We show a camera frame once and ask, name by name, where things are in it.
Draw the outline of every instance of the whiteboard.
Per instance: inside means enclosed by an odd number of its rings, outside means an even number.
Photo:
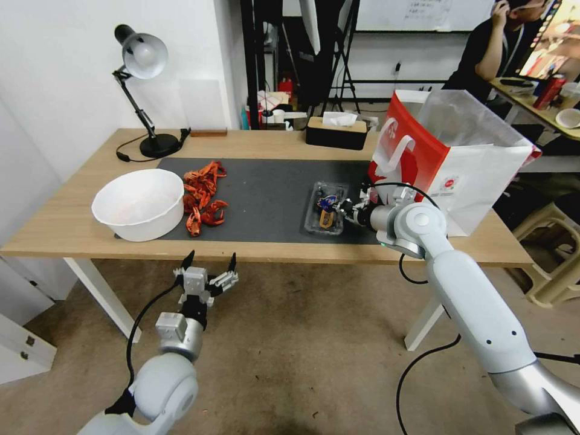
[[[471,31],[494,0],[361,0],[357,30]]]

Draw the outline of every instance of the white bowl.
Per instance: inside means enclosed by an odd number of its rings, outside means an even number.
[[[163,169],[121,175],[103,187],[91,205],[95,219],[131,242],[153,240],[183,217],[183,181]]]
[[[564,109],[556,115],[556,122],[564,128],[580,127],[580,110]]]

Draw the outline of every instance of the orange toy crab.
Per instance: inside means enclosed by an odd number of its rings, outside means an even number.
[[[223,208],[227,207],[229,204],[225,201],[217,200],[212,202],[209,207],[205,209],[201,215],[201,221],[206,225],[216,226],[224,223],[224,211]]]
[[[201,222],[212,226],[224,223],[222,209],[227,207],[228,203],[217,200],[209,207],[207,205],[218,190],[218,178],[223,178],[226,175],[227,172],[219,160],[210,162],[198,171],[189,171],[184,174],[183,187],[186,193],[183,196],[183,206],[184,212],[190,213],[185,227],[192,236],[196,237],[200,234]]]
[[[197,237],[201,233],[201,217],[197,207],[193,207],[192,213],[185,222],[185,227],[193,237]]]

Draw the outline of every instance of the plastic stool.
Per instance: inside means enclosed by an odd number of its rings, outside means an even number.
[[[532,280],[532,288],[526,297],[535,304],[551,308],[554,304],[580,297],[580,233],[573,226],[579,223],[580,193],[571,193],[532,213],[514,230],[514,236],[522,241],[536,228],[545,224],[558,224],[570,233],[576,243],[574,253],[550,273],[536,263],[523,269]]]

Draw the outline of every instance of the lamp base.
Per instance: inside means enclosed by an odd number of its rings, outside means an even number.
[[[148,137],[139,145],[141,154],[145,157],[165,157],[181,149],[179,139],[173,135],[158,134],[155,138]]]

